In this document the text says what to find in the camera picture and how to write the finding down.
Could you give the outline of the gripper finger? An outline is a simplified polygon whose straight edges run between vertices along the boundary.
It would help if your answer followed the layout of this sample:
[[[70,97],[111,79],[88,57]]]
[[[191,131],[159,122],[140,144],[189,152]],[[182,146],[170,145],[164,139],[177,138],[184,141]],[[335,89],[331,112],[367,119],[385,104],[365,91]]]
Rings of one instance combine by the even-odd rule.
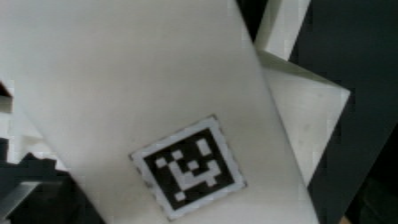
[[[84,193],[54,161],[0,156],[0,224],[104,224]]]

